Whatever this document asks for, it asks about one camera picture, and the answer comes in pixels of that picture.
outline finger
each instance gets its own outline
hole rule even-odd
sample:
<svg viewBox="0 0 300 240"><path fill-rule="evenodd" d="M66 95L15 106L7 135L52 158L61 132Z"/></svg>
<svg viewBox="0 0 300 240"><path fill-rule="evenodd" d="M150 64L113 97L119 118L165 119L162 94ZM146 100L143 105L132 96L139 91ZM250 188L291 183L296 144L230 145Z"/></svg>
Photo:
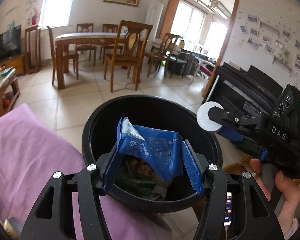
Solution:
<svg viewBox="0 0 300 240"><path fill-rule="evenodd" d="M282 171L275 176L275 185L282 192L285 201L291 206L297 206L300 199L300 189L295 182L286 177Z"/></svg>
<svg viewBox="0 0 300 240"><path fill-rule="evenodd" d="M263 184L262 179L261 179L261 175L257 174L257 175L255 175L253 177L256 180L256 182L258 183L258 185L261 188L261 190L263 191L263 193L265 194L267 200L270 201L271 200L271 193L266 188L265 184Z"/></svg>
<svg viewBox="0 0 300 240"><path fill-rule="evenodd" d="M261 161L258 159L252 159L250 161L250 167L256 174L261 174Z"/></svg>

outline purple blanket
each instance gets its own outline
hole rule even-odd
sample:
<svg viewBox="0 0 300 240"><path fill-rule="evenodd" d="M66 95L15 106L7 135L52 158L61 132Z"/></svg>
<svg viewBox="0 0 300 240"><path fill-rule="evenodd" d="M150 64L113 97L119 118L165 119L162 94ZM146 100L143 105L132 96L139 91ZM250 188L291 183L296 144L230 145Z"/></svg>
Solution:
<svg viewBox="0 0 300 240"><path fill-rule="evenodd" d="M79 172L82 155L49 130L23 104L0 118L0 219L14 216L21 224L55 171ZM100 197L113 240L172 239L169 226L157 215L128 209L109 196ZM74 198L77 239L82 240L77 198Z"/></svg>

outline bright window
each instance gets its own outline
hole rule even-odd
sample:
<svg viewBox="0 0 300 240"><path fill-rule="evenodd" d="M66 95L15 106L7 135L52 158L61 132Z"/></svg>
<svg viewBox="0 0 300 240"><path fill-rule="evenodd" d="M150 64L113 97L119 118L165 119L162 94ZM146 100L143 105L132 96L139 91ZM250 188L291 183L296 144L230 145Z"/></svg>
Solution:
<svg viewBox="0 0 300 240"><path fill-rule="evenodd" d="M198 42L204 14L193 6L180 2L173 20L171 33L180 35L191 42Z"/></svg>
<svg viewBox="0 0 300 240"><path fill-rule="evenodd" d="M213 22L210 26L205 49L208 49L207 56L211 58L219 58L220 51L225 41L228 28L219 22Z"/></svg>
<svg viewBox="0 0 300 240"><path fill-rule="evenodd" d="M72 0L43 0L40 23L43 27L69 24Z"/></svg>

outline smartphone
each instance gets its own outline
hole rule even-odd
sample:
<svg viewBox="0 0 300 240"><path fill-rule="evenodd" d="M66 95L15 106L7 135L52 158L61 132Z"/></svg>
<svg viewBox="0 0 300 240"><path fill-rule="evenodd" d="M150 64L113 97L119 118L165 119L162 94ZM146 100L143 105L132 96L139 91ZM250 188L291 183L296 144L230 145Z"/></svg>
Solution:
<svg viewBox="0 0 300 240"><path fill-rule="evenodd" d="M227 192L226 214L225 214L225 222L223 223L223 226L229 226L231 224L231 212L232 212L232 192Z"/></svg>

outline white roller wheel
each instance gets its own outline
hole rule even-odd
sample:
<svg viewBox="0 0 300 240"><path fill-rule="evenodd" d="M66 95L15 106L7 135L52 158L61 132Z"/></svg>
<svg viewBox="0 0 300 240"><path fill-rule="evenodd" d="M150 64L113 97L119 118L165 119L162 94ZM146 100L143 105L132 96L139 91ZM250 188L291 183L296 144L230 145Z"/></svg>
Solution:
<svg viewBox="0 0 300 240"><path fill-rule="evenodd" d="M199 126L209 133L219 132L222 128L221 124L211 121L208 116L208 111L210 110L210 108L213 108L215 106L223 109L223 107L217 102L210 101L200 106L197 112L197 122Z"/></svg>

